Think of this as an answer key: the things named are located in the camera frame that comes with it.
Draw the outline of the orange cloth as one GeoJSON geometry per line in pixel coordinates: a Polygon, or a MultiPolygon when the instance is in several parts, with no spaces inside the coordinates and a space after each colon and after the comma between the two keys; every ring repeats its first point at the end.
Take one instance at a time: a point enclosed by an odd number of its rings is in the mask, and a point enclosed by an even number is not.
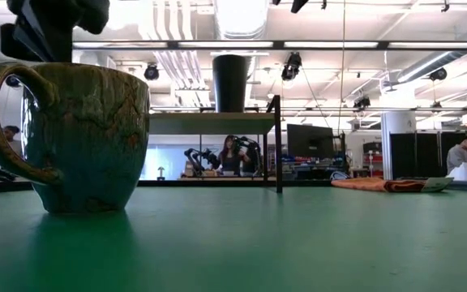
{"type": "Polygon", "coordinates": [[[331,181],[334,187],[360,191],[381,192],[420,192],[426,181],[419,180],[384,180],[381,178],[348,178],[331,181]]]}

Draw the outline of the pale green pad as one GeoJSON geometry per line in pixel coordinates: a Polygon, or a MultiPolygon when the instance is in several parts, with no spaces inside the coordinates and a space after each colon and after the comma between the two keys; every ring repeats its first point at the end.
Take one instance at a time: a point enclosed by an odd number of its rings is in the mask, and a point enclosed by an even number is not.
{"type": "Polygon", "coordinates": [[[441,192],[443,191],[451,182],[453,178],[428,178],[425,181],[421,192],[441,192]]]}

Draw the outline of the wooden shelf with black frame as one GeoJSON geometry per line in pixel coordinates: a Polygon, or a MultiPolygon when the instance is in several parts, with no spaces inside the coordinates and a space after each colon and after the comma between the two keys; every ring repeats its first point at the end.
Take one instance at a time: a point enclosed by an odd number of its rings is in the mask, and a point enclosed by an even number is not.
{"type": "Polygon", "coordinates": [[[224,135],[248,134],[262,137],[263,141],[263,184],[269,182],[268,133],[275,134],[275,187],[283,192],[281,97],[273,96],[265,112],[256,113],[158,113],[150,116],[149,133],[152,135],[224,135]]]}

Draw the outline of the black partition wall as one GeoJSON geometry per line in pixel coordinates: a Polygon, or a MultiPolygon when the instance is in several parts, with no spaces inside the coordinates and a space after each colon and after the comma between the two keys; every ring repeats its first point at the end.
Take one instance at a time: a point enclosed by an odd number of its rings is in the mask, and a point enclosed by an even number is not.
{"type": "Polygon", "coordinates": [[[414,133],[415,165],[409,176],[397,178],[441,177],[447,174],[448,150],[467,138],[467,131],[414,133]]]}

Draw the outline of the yellow-green glazed mug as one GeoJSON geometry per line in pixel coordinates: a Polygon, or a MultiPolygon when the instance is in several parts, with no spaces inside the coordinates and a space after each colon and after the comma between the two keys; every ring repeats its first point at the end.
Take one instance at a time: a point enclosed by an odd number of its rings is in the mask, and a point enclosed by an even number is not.
{"type": "Polygon", "coordinates": [[[124,209],[148,146],[148,85],[70,62],[0,63],[0,89],[9,77],[24,86],[24,145],[17,154],[0,123],[0,166],[31,181],[50,213],[124,209]]]}

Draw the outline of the black computer monitor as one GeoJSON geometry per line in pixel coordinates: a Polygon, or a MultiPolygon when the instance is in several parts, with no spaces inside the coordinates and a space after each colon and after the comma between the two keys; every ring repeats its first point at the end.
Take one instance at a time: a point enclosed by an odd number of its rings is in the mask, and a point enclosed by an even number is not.
{"type": "Polygon", "coordinates": [[[318,159],[334,157],[332,128],[288,124],[286,133],[290,156],[318,159]]]}

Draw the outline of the tall black cup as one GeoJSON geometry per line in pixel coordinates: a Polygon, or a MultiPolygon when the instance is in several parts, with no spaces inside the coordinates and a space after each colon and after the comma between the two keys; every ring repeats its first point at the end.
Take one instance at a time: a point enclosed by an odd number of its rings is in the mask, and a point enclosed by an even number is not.
{"type": "Polygon", "coordinates": [[[212,81],[216,112],[244,111],[247,71],[247,60],[243,56],[223,54],[213,59],[212,81]]]}

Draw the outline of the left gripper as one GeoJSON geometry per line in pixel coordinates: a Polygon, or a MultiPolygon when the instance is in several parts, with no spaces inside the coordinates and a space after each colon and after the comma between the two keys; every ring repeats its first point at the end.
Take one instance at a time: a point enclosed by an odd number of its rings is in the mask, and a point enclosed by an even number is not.
{"type": "Polygon", "coordinates": [[[6,0],[6,4],[16,20],[0,26],[0,51],[24,61],[71,62],[73,29],[98,35],[109,20],[109,0],[6,0]]]}

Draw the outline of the person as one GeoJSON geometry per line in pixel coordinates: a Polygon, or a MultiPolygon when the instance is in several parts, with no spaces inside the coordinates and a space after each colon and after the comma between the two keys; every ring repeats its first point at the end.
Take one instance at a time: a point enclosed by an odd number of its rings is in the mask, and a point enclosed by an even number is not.
{"type": "Polygon", "coordinates": [[[462,163],[467,163],[467,138],[448,150],[446,163],[447,174],[450,174],[453,169],[459,167],[462,163]]]}
{"type": "Polygon", "coordinates": [[[20,129],[17,126],[5,126],[2,130],[7,143],[11,146],[14,152],[22,157],[22,142],[17,139],[17,135],[20,133],[20,129]]]}
{"type": "Polygon", "coordinates": [[[251,159],[238,147],[234,135],[226,136],[219,160],[221,163],[219,173],[222,175],[231,174],[233,176],[241,174],[241,164],[243,162],[251,162],[251,159]]]}

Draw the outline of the black station frame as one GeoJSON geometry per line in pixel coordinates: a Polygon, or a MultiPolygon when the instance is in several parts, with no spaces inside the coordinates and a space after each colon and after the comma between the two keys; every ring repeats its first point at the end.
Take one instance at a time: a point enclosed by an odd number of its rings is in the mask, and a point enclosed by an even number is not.
{"type": "Polygon", "coordinates": [[[75,50],[467,51],[467,41],[76,41],[75,50]]]}

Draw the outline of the white ceiling duct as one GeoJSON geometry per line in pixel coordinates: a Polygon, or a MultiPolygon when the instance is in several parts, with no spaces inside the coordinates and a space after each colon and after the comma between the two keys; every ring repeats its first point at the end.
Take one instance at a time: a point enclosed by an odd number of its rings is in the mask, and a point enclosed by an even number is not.
{"type": "Polygon", "coordinates": [[[215,34],[221,40],[264,37],[269,0],[213,0],[215,34]]]}

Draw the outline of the white column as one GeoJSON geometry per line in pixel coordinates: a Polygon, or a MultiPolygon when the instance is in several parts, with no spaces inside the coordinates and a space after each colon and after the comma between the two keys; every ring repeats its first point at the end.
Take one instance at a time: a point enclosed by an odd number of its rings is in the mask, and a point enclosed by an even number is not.
{"type": "Polygon", "coordinates": [[[415,165],[414,133],[417,129],[416,101],[412,88],[382,91],[379,105],[383,178],[395,180],[409,176],[415,165]]]}

